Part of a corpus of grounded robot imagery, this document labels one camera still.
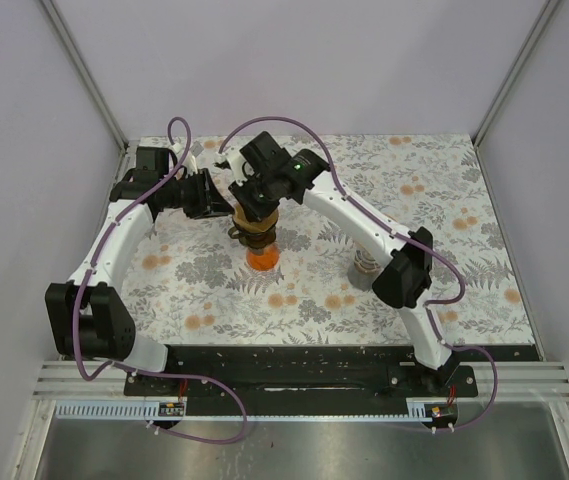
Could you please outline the glass of orange liquid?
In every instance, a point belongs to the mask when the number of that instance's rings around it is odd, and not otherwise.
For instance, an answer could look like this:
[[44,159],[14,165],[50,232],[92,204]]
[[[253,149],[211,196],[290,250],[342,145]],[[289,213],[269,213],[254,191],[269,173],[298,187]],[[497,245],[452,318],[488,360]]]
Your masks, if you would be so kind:
[[246,252],[246,261],[249,267],[256,271],[273,270],[280,258],[280,251],[276,244],[268,245],[262,249],[249,248]]

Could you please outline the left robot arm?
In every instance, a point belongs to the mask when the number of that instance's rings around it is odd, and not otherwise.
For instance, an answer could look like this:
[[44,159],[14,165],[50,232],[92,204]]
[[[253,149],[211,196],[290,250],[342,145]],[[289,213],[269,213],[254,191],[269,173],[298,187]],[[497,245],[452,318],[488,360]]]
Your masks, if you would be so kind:
[[89,253],[66,282],[50,284],[45,293],[59,354],[147,371],[146,383],[160,395],[178,389],[181,372],[167,362],[166,345],[137,333],[120,292],[139,243],[165,210],[196,220],[234,212],[207,169],[192,172],[178,165],[170,148],[139,147],[134,167],[110,192]]

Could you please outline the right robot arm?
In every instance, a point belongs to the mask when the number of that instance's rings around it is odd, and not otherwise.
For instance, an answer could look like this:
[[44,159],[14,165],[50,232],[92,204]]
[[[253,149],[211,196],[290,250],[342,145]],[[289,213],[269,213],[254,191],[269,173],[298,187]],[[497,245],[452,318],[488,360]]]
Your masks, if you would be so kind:
[[379,266],[371,289],[400,315],[414,349],[421,388],[433,396],[455,382],[451,349],[433,326],[431,299],[433,236],[410,230],[346,189],[330,163],[309,149],[292,155],[266,131],[222,155],[234,180],[229,191],[247,219],[257,222],[283,199],[293,200],[336,224]]

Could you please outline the dark green dripper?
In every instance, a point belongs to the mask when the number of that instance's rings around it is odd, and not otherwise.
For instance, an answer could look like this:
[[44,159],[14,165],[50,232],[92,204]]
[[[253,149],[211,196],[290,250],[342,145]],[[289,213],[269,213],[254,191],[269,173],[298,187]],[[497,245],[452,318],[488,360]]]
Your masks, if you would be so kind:
[[276,242],[276,227],[272,226],[263,232],[250,232],[234,224],[228,230],[228,236],[248,249],[262,250]]

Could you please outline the glass coffee carafe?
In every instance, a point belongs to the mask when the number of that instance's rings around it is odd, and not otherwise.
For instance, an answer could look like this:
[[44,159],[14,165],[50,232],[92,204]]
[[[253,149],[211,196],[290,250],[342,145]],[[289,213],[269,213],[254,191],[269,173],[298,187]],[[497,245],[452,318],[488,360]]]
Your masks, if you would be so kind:
[[379,273],[380,265],[374,258],[366,250],[356,249],[347,272],[350,284],[360,291],[369,291]]

